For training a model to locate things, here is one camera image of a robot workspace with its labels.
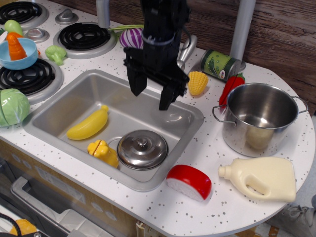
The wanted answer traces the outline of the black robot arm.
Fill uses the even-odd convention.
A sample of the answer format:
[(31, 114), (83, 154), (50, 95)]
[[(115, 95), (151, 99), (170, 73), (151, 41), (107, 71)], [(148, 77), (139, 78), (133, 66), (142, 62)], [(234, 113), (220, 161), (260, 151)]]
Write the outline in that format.
[(182, 29), (189, 21), (185, 0), (143, 0), (143, 48), (124, 48), (127, 76), (132, 93), (138, 96), (147, 80), (162, 85), (159, 109), (165, 111), (186, 92), (189, 77), (177, 65)]

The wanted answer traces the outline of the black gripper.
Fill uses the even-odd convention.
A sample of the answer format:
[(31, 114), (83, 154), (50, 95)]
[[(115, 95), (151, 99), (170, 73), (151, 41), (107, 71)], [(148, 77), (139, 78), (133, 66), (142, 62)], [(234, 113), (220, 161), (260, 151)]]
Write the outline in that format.
[(129, 86), (138, 96), (150, 79), (162, 85), (159, 110), (168, 110), (178, 96), (186, 92), (188, 76), (177, 65), (183, 26), (172, 24), (145, 24), (141, 37), (143, 48), (126, 47), (124, 65)]

